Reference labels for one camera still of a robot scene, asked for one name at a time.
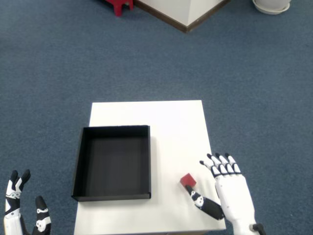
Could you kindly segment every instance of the white wall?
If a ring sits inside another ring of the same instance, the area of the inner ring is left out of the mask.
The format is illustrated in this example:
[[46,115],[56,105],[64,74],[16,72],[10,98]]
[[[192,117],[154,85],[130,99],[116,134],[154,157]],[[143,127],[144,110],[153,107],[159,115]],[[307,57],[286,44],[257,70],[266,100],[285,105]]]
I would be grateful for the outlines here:
[[164,15],[188,26],[222,0],[140,0]]
[[188,25],[190,2],[193,0],[140,0],[174,20]]
[[191,0],[187,25],[204,15],[221,1],[223,0]]

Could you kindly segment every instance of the white table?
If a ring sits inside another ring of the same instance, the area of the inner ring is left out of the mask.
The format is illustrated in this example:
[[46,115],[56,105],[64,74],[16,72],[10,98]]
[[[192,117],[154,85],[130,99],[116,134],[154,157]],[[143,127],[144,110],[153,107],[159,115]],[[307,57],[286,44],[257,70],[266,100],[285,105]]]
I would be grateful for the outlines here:
[[143,125],[151,129],[152,198],[78,202],[74,235],[151,234],[225,229],[224,220],[196,208],[179,183],[186,173],[195,190],[219,202],[214,179],[199,160],[211,152],[202,102],[93,103],[90,126]]

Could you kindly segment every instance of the red stool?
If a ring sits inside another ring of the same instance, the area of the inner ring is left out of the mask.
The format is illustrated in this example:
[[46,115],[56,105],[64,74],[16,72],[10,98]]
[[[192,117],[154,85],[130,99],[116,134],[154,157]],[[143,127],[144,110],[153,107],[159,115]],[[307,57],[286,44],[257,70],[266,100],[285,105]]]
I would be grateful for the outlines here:
[[122,15],[122,5],[129,3],[129,8],[132,10],[134,8],[133,0],[106,0],[114,6],[114,13],[116,16]]

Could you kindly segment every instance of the black box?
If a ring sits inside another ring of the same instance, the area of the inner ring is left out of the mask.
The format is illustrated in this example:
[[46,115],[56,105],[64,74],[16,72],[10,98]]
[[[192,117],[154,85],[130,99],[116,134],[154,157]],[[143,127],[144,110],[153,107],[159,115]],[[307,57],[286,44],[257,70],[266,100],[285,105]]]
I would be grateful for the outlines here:
[[150,126],[83,128],[72,197],[77,201],[151,198]]

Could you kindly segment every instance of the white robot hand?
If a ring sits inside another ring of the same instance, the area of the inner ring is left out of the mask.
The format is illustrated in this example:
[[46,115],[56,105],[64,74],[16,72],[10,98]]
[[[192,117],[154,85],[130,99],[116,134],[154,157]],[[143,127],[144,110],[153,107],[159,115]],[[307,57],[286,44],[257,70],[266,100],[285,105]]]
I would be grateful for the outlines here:
[[216,153],[216,157],[207,154],[208,160],[200,161],[215,178],[215,188],[221,205],[202,197],[186,186],[195,205],[215,219],[226,218],[234,229],[234,235],[266,235],[263,225],[256,224],[254,206],[246,183],[235,160],[229,155],[224,158]]
[[[18,177],[16,170],[12,172],[5,195],[4,232],[6,235],[29,235],[23,216],[20,213],[20,196],[24,184],[30,178],[27,170],[22,177]],[[37,223],[32,235],[50,235],[51,221],[48,208],[41,196],[36,198]]]

